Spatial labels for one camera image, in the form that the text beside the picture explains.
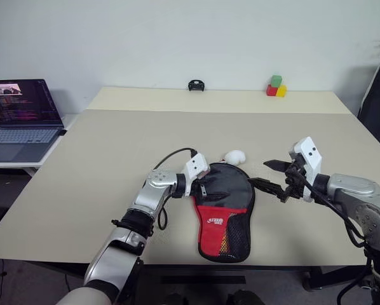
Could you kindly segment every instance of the red cube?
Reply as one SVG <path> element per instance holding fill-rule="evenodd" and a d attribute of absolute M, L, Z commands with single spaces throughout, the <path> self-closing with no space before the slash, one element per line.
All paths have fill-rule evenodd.
<path fill-rule="evenodd" d="M 278 89 L 276 87 L 272 87 L 271 85 L 268 85 L 268 87 L 266 88 L 266 95 L 270 97 L 275 97 L 277 91 Z"/>

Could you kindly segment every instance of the table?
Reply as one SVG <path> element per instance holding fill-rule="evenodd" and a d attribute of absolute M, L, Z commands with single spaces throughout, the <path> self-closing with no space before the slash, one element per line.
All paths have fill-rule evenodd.
<path fill-rule="evenodd" d="M 65 130 L 69 130 L 70 127 L 76 122 L 77 120 L 77 114 L 66 114 L 64 117 L 62 117 L 63 125 Z M 40 168 L 43 163 L 47 160 L 47 158 L 50 156 L 50 154 L 55 150 L 55 148 L 58 146 L 60 141 L 63 137 L 57 137 L 57 140 L 54 141 L 54 143 L 50 146 L 46 154 L 42 157 L 42 159 L 39 162 L 21 162 L 21 163 L 15 163 L 15 162 L 0 162 L 0 168 L 22 168 L 25 170 L 30 176 L 33 177 L 33 175 L 36 173 L 36 170 Z"/>
<path fill-rule="evenodd" d="M 191 146 L 209 162 L 241 149 L 251 177 L 284 185 L 262 165 L 289 160 L 294 142 L 312 136 L 323 173 L 380 184 L 380 144 L 331 92 L 103 88 L 28 183 L 0 223 L 0 258 L 88 263 L 134 199 L 148 171 L 171 151 Z M 165 166 L 181 170 L 189 156 Z M 190 199 L 171 200 L 165 231 L 155 229 L 146 264 L 215 264 L 197 250 L 198 219 Z M 298 200 L 280 203 L 257 191 L 247 266 L 364 264 L 342 221 Z"/>

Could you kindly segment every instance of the green cube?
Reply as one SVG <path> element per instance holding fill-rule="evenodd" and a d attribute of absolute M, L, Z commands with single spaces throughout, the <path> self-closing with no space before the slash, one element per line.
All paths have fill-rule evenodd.
<path fill-rule="evenodd" d="M 272 76 L 271 86 L 275 88 L 279 88 L 282 83 L 282 77 L 280 75 Z"/>

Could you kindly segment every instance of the ping pong paddle case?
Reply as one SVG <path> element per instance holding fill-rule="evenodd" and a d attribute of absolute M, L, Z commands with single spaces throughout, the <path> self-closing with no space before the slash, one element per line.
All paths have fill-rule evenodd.
<path fill-rule="evenodd" d="M 236 166 L 212 163 L 210 169 L 193 197 L 200 222 L 198 251 L 213 262 L 244 261 L 250 253 L 254 187 Z"/>

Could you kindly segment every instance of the yellow cube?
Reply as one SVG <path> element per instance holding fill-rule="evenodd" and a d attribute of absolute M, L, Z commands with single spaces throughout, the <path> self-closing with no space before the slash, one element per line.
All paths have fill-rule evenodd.
<path fill-rule="evenodd" d="M 287 87 L 285 85 L 280 85 L 278 91 L 276 92 L 277 97 L 284 97 L 286 95 Z"/>

